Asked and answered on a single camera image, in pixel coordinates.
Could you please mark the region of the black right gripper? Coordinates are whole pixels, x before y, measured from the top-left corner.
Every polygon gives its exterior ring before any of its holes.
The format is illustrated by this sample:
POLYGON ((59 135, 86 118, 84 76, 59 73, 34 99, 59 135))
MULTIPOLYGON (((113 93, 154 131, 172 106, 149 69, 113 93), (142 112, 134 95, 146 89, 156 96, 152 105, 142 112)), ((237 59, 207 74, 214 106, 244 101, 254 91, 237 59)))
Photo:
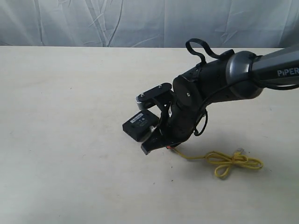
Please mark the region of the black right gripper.
POLYGON ((155 130, 141 144, 141 149, 146 155, 163 147, 176 147, 187 141, 191 135, 200 136, 207 126, 208 113, 205 108, 192 111, 190 107, 180 108, 178 104, 173 104, 170 111, 171 116, 166 125, 161 126, 161 132, 155 130))

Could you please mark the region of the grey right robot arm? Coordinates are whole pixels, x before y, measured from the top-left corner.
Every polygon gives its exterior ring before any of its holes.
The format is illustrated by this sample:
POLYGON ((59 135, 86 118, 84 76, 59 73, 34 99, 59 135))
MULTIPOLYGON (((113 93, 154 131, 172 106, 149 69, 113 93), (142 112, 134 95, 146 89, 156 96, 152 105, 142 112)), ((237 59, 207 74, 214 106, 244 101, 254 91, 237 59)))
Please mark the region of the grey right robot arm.
POLYGON ((197 64, 172 83, 160 84, 137 97, 140 109, 157 106, 161 111, 158 125, 141 148, 148 154, 177 146, 191 135, 200 136, 197 125, 207 118, 206 108, 212 103, 253 99, 264 88, 291 90, 298 86, 298 46, 263 56, 229 50, 210 63, 197 64))

